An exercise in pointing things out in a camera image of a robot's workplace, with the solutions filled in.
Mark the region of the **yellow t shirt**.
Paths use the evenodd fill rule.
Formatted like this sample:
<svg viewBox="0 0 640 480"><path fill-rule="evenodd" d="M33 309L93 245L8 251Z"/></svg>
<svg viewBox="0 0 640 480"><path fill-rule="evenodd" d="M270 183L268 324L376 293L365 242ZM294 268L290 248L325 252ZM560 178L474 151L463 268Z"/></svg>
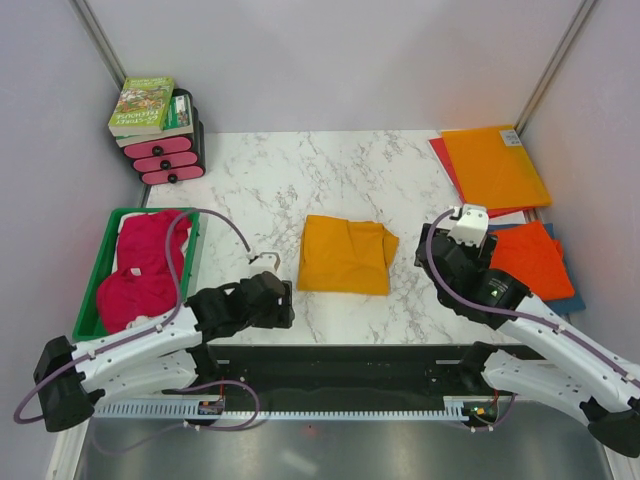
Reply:
<svg viewBox="0 0 640 480"><path fill-rule="evenodd" d="M378 222L309 215L301 235L297 288L387 296L399 238Z"/></svg>

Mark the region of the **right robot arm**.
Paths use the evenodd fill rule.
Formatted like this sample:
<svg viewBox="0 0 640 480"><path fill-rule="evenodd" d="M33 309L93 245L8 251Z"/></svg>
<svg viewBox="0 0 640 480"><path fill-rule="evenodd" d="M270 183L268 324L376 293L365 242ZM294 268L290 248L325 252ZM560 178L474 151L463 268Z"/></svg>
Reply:
<svg viewBox="0 0 640 480"><path fill-rule="evenodd" d="M441 305L467 320L510 336L547 366L518 360L477 342L458 368L467 392L487 387L523 395L561 411L620 455L639 455L639 367L605 349L556 315L522 282L488 266L494 247L464 246L448 230L426 223L416 266L434 283Z"/></svg>

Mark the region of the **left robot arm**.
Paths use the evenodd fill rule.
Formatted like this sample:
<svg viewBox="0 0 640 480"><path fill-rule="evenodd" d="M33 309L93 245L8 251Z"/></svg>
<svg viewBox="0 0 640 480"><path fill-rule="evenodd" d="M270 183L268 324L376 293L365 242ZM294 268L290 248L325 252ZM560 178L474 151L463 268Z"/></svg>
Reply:
<svg viewBox="0 0 640 480"><path fill-rule="evenodd" d="M179 311L129 332L77 344L57 337L46 344L34 371L45 428L70 429L99 407L139 395L211 392L220 371L210 341L247 328L288 329L294 318L291 283L263 272L202 289Z"/></svg>

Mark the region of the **orange plastic folder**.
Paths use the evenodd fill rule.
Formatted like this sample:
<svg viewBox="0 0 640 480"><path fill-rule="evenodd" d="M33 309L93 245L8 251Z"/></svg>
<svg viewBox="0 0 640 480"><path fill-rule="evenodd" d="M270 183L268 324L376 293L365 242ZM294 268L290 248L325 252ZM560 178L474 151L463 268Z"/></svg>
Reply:
<svg viewBox="0 0 640 480"><path fill-rule="evenodd" d="M552 204L513 126L445 130L442 139L467 203L489 210Z"/></svg>

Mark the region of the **white t shirt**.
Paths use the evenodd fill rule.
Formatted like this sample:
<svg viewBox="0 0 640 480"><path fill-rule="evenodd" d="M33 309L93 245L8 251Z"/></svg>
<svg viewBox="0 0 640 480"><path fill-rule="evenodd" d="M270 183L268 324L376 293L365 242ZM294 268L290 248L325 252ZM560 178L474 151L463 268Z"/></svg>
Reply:
<svg viewBox="0 0 640 480"><path fill-rule="evenodd" d="M138 327L148 327L154 321L155 321L154 317L138 316L134 320L127 323L126 329L130 330Z"/></svg>

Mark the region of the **red plastic folder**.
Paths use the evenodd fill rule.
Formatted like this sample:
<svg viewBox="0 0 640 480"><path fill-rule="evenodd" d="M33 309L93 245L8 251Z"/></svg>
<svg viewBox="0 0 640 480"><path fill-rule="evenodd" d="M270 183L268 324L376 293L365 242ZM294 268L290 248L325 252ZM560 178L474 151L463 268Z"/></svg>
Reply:
<svg viewBox="0 0 640 480"><path fill-rule="evenodd" d="M450 159L444 140L441 137L439 137L435 139L430 139L429 143L432 149L434 150L436 156L438 157L446 174L448 175L451 183L453 184L459 199L461 200L462 203L465 203L465 198L462 192L462 188L458 181L453 163ZM508 214L521 213L521 212L524 212L525 210L527 210L527 207L507 208L507 209L488 209L487 212L490 218L497 218L497 217L505 216Z"/></svg>

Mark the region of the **pink and black drawer unit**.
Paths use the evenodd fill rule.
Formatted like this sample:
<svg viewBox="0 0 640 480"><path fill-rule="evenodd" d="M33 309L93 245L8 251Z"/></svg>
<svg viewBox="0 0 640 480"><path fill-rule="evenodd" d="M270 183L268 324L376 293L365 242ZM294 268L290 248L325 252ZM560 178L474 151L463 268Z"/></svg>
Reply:
<svg viewBox="0 0 640 480"><path fill-rule="evenodd" d="M176 88L172 97L180 90L185 89ZM192 134L120 147L142 183L176 184L200 178L206 173L204 124L193 104L192 94L191 98L194 120Z"/></svg>

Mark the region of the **green plastic tray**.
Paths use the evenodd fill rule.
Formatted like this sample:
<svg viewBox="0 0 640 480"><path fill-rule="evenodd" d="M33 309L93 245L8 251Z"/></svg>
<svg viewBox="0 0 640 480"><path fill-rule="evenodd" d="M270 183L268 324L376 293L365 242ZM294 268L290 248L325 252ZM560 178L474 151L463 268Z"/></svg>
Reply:
<svg viewBox="0 0 640 480"><path fill-rule="evenodd" d="M106 230L103 235L100 250L96 257L95 265L91 273L84 299L77 316L76 324L73 330L73 339L77 342L97 339L104 337L108 333L102 320L99 317L96 306L96 293L100 284L112 273L115 266L116 239L118 235L118 227L121 220L129 214L137 213L155 213L164 210L178 210L182 213L183 209L167 209L167 208L142 208L142 209L126 209L119 208L110 214L107 221ZM170 270L172 280L175 285L177 298L187 295L188 287L193 277L194 261L196 258L196 246L200 237L200 215L192 213L185 217L189 217L192 222L191 233L186 247L183 249L185 253L184 269L181 275L176 274L173 260L170 253L170 239L165 241L166 261Z"/></svg>

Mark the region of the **green illustrated book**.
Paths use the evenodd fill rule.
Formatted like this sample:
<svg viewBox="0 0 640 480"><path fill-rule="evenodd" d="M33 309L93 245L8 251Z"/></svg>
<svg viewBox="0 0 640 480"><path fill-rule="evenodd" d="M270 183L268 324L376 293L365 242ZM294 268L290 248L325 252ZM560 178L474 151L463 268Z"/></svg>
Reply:
<svg viewBox="0 0 640 480"><path fill-rule="evenodd" d="M127 77L108 129L114 137L162 131L174 90L171 77Z"/></svg>

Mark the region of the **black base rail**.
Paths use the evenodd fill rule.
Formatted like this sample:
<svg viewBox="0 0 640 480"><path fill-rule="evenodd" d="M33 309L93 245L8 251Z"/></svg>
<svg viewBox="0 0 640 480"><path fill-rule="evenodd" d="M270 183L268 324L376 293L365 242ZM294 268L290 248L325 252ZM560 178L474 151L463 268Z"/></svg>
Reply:
<svg viewBox="0 0 640 480"><path fill-rule="evenodd" d="M493 399L495 390L460 366L468 346L217 346L193 382L221 393L230 412L441 410L444 399Z"/></svg>

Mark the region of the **right aluminium corner post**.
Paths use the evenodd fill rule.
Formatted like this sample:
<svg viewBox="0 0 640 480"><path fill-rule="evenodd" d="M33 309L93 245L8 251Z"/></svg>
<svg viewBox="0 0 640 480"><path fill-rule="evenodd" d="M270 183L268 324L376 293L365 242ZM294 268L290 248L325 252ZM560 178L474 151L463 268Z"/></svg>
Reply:
<svg viewBox="0 0 640 480"><path fill-rule="evenodd" d="M571 17L567 28L562 34L514 124L515 131L519 136L522 136L526 131L563 64L568 59L572 48L576 45L582 31L590 21L599 4L599 0L582 0L579 2L578 8Z"/></svg>

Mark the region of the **aluminium corner post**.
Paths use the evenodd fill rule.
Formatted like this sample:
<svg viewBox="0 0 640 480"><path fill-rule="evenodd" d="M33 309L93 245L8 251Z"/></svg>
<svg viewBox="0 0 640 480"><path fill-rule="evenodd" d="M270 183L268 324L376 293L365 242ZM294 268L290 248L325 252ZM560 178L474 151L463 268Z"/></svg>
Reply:
<svg viewBox="0 0 640 480"><path fill-rule="evenodd" d="M125 69L90 3L87 0L70 0L69 3L110 76L121 88L126 79Z"/></svg>
<svg viewBox="0 0 640 480"><path fill-rule="evenodd" d="M578 8L571 17L567 28L562 34L514 124L515 131L519 136L522 136L526 131L563 64L568 59L572 48L576 45L582 31L590 21L599 4L599 0L582 0L579 2Z"/></svg>

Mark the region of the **left aluminium corner post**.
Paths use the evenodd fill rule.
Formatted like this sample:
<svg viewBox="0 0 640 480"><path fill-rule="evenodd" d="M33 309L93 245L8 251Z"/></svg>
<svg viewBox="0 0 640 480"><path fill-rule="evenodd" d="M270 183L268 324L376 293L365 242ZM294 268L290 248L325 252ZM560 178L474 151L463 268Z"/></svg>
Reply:
<svg viewBox="0 0 640 480"><path fill-rule="evenodd" d="M121 88L126 79L125 69L90 3L87 0L70 0L69 3L110 76Z"/></svg>

